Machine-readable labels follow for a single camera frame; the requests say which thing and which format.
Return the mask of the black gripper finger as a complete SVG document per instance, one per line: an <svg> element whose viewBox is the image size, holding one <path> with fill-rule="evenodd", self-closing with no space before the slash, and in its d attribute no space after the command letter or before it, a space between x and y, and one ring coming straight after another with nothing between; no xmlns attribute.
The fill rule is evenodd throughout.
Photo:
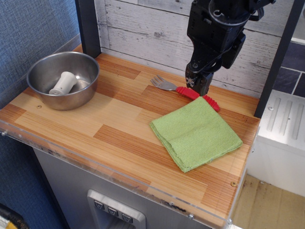
<svg viewBox="0 0 305 229"><path fill-rule="evenodd" d="M200 96L204 96L208 93L213 75L213 73L206 73L204 71L194 73L187 69L185 71L186 85Z"/></svg>
<svg viewBox="0 0 305 229"><path fill-rule="evenodd" d="M246 35L243 32L241 32L237 36L237 38L234 40L232 44L231 49L222 55L222 67L226 69L231 68L244 44L245 39L246 39Z"/></svg>

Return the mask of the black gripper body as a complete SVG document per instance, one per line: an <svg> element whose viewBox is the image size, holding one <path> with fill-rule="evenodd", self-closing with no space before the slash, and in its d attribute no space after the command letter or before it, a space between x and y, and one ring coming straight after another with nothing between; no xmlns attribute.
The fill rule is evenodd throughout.
<svg viewBox="0 0 305 229"><path fill-rule="evenodd" d="M212 73L222 67L222 55L231 49L250 17L244 0L194 0L187 36L193 42L193 55L187 67L191 72Z"/></svg>

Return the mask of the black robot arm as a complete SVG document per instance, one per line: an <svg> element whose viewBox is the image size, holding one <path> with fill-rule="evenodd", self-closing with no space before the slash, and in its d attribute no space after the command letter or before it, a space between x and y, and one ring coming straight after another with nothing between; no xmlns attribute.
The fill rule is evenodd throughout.
<svg viewBox="0 0 305 229"><path fill-rule="evenodd" d="M264 7L273 0L194 0L191 5L187 36L193 54L186 66L188 88L206 95L213 75L221 67L231 68L246 35L248 21L259 21Z"/></svg>

